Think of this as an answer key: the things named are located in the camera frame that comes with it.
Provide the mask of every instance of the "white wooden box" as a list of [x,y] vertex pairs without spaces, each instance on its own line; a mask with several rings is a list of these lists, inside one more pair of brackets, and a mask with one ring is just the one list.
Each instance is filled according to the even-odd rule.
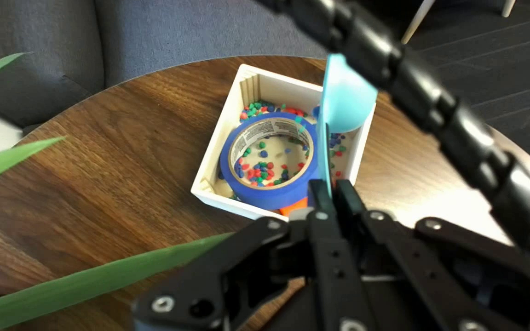
[[[242,64],[238,68],[236,77],[222,113],[218,119],[212,139],[208,144],[204,159],[200,164],[196,178],[191,186],[191,192],[206,205],[227,210],[251,219],[262,216],[277,217],[287,221],[288,218],[277,212],[261,209],[230,199],[229,196],[219,195],[215,186],[218,184],[219,155],[230,132],[240,125],[239,117],[242,109],[257,100],[267,100],[272,103],[286,103],[288,107],[299,108],[310,112],[320,103],[322,86],[295,80],[286,76],[262,70],[250,65]],[[355,184],[359,164],[363,156],[363,149],[368,138],[374,110],[364,125],[349,132],[352,136],[351,148],[341,157],[343,162],[337,166],[341,170],[342,178],[349,179]]]

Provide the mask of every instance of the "orange object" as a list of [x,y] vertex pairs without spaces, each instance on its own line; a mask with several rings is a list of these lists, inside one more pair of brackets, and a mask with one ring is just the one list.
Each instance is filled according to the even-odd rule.
[[279,212],[281,212],[281,214],[284,216],[290,216],[290,212],[292,210],[306,207],[308,207],[308,197],[303,198],[302,200],[298,201],[297,203],[294,203],[293,205],[288,205],[287,207],[280,208]]

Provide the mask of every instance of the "screw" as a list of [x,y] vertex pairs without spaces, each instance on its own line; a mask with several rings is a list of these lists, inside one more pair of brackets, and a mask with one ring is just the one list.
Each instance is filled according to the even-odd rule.
[[438,220],[433,220],[432,218],[425,220],[425,225],[433,230],[439,230],[441,228],[441,223]]
[[175,299],[171,296],[160,296],[153,301],[153,311],[156,313],[168,313],[175,307]]
[[371,218],[373,218],[374,220],[381,221],[381,220],[384,219],[383,212],[380,212],[380,211],[372,211],[369,215],[370,215]]
[[269,223],[267,224],[267,227],[272,229],[272,230],[276,230],[278,228],[281,228],[282,225],[279,224],[278,222],[274,221],[274,220],[270,220]]
[[340,323],[340,331],[367,331],[367,328],[358,320],[344,319]]
[[459,331],[488,331],[488,329],[474,320],[463,319],[459,322]]
[[318,220],[328,220],[328,214],[323,211],[317,211],[316,218],[318,218]]

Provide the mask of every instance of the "wood grain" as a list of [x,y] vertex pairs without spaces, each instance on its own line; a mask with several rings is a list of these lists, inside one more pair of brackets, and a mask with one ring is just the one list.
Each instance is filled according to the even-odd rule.
[[[190,193],[241,63],[322,83],[324,61],[316,59],[189,63],[109,88],[25,138],[21,143],[68,137],[0,176],[0,295],[248,224]],[[499,134],[497,139],[530,167],[526,153]],[[412,127],[383,94],[356,189],[368,207],[390,210],[409,226],[439,216],[504,239],[484,199],[444,161],[435,141]],[[12,329],[129,330],[131,301],[164,276]],[[299,286],[292,283],[292,291]],[[263,308],[246,329],[262,325],[288,294]]]

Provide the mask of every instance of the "round wooden table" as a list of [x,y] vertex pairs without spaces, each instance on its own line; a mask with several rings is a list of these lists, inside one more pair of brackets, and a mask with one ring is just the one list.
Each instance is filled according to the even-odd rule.
[[[322,84],[325,65],[297,57],[189,63],[109,88],[25,138],[22,143],[68,137],[0,176],[0,295],[248,224],[190,193],[241,63],[315,84]],[[530,168],[526,153],[495,134]],[[486,201],[384,94],[355,187],[369,208],[389,210],[408,226],[437,216],[505,240]],[[161,277],[14,329],[130,330],[130,303]],[[246,328],[256,329],[280,302],[263,308]]]

